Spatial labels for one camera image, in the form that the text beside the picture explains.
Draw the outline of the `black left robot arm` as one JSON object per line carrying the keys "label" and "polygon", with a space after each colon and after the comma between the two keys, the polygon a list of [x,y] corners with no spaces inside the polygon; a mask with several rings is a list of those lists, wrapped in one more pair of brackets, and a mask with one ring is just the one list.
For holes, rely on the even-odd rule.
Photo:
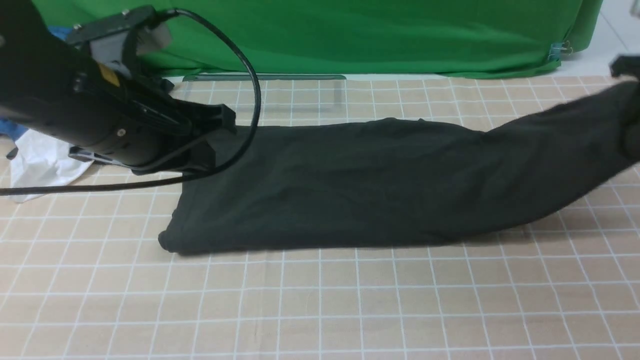
{"label": "black left robot arm", "polygon": [[136,174],[199,173],[215,166],[208,137],[236,134],[224,104],[170,96],[139,55],[170,41],[176,10],[140,6],[84,23],[57,38],[30,0],[1,2],[1,116],[71,145],[77,160],[96,159]]}

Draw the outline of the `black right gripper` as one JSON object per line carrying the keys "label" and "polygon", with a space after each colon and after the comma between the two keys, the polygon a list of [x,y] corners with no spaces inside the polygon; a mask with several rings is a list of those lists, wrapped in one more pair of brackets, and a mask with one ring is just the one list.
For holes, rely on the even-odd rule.
{"label": "black right gripper", "polygon": [[640,55],[626,54],[618,55],[609,66],[610,75],[613,78],[621,78],[623,76],[640,80]]}

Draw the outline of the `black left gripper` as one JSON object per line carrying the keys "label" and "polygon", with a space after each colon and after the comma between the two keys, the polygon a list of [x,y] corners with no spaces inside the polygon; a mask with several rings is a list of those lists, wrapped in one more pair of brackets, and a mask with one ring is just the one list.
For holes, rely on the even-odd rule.
{"label": "black left gripper", "polygon": [[116,73],[76,70],[70,96],[91,116],[89,129],[74,127],[68,152],[82,162],[125,167],[142,175],[169,171],[198,174],[216,165],[217,154],[205,140],[211,132],[237,133],[236,113],[225,104],[201,104],[167,92],[124,82]]}

